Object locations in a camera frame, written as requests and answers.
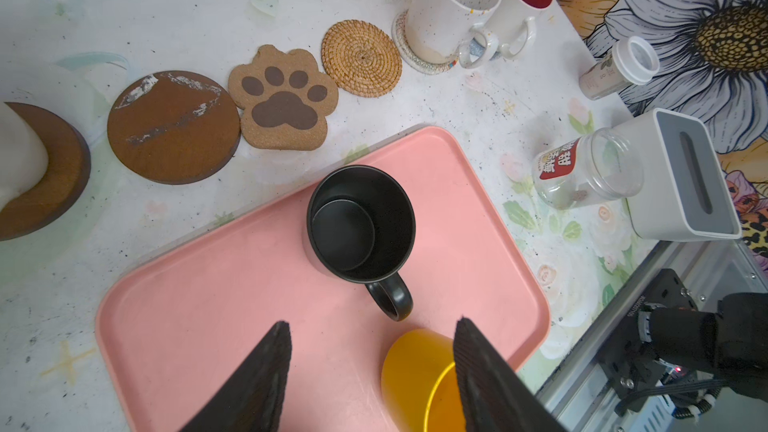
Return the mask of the dark brown round coaster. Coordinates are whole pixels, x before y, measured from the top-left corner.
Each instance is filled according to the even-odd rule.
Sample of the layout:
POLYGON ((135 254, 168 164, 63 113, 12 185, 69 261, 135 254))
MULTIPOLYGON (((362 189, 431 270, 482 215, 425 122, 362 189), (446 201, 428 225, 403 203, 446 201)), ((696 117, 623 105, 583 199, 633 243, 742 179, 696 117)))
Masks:
POLYGON ((3 241, 35 232, 62 216, 84 191, 91 172, 88 144, 74 126, 35 105, 7 105, 37 134, 47 153, 48 165, 30 190, 2 208, 3 241))

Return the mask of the glossy brown round coaster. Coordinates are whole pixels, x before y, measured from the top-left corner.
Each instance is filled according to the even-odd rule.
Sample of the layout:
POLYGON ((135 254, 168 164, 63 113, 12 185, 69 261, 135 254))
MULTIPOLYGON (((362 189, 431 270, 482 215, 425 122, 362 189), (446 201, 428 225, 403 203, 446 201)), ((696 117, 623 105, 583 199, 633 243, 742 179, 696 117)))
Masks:
POLYGON ((128 169, 153 182, 185 185, 223 168, 240 143, 239 110, 224 87, 194 72, 148 74, 115 99, 107 137, 128 169))

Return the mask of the black mug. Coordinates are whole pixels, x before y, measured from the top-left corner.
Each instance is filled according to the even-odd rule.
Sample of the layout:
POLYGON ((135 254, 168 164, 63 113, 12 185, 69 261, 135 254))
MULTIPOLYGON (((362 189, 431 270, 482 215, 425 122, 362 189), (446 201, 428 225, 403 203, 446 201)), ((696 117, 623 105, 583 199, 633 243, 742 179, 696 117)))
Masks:
POLYGON ((385 171, 360 164, 341 167, 318 183, 302 233, 305 255, 316 270, 365 286, 396 322, 414 307, 399 271, 415 238, 415 212, 404 188, 385 171))

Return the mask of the cork round coaster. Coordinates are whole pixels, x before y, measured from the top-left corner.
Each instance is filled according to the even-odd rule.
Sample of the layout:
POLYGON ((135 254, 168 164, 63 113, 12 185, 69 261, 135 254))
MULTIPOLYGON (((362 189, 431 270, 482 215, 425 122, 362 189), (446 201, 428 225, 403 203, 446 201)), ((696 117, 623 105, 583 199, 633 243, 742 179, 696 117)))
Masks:
POLYGON ((402 74, 394 41, 375 25, 344 20, 331 26, 321 43, 324 71, 341 89, 364 98, 393 91, 402 74))

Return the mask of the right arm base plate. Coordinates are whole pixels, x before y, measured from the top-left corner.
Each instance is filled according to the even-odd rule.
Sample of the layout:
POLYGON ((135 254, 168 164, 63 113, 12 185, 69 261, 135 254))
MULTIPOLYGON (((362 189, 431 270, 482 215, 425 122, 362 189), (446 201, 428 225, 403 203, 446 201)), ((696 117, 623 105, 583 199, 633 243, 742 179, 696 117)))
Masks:
POLYGON ((643 340, 648 334, 641 328, 647 326, 650 313, 656 308, 698 309, 673 269, 658 272, 597 353, 608 386, 620 400, 633 392, 657 387, 671 368, 659 362, 651 344, 643 340))

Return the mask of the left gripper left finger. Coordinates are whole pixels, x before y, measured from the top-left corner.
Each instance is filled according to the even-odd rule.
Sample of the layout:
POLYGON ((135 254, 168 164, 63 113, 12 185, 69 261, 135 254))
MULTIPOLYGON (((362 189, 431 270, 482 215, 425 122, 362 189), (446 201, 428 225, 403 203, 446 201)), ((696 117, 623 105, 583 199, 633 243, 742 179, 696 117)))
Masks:
POLYGON ((276 322, 184 431, 279 429, 292 355, 289 324, 276 322))

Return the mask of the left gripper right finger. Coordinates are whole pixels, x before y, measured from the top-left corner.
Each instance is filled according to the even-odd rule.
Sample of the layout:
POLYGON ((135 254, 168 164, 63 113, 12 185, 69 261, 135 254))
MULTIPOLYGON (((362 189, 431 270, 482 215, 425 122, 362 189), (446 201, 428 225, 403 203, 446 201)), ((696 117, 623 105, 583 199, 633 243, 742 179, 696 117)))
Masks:
POLYGON ((457 322, 453 353, 468 431, 565 431, 466 317, 457 322))

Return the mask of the white patterned round coaster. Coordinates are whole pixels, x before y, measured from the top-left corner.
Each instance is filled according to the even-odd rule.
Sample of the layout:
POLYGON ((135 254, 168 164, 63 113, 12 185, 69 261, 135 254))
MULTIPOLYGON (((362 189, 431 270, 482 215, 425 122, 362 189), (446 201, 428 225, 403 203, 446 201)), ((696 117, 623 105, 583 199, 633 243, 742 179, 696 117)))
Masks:
POLYGON ((394 19, 391 27, 391 38, 403 60, 417 72, 429 76, 445 73, 456 66, 458 63, 456 58, 446 63, 436 64, 421 59, 413 52, 405 34, 407 12, 408 10, 403 10, 394 19))

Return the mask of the yellow mug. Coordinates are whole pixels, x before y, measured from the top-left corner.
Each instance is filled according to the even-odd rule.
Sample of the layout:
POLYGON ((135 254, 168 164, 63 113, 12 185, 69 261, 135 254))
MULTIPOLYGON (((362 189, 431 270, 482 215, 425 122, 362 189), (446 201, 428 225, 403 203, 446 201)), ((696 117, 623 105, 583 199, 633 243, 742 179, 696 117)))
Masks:
POLYGON ((400 431, 464 431, 453 340, 427 329, 403 334, 381 371, 383 402, 400 431))

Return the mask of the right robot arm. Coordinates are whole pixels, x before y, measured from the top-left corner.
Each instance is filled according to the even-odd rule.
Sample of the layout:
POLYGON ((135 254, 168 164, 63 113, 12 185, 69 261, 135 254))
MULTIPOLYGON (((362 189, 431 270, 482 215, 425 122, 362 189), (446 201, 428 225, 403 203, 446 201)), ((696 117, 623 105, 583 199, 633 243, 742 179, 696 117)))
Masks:
POLYGON ((638 313, 638 334, 658 359, 712 374, 735 393, 767 400, 767 295, 735 293, 714 313, 660 307, 638 313))

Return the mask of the red interior white mug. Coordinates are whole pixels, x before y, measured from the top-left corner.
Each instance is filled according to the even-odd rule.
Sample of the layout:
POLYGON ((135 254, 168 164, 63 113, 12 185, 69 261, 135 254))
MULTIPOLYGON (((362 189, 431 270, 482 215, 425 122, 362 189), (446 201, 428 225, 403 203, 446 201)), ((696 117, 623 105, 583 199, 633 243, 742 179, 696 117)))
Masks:
POLYGON ((536 19, 554 0, 501 0, 486 27, 498 38, 497 53, 513 59, 531 48, 537 35, 536 19))

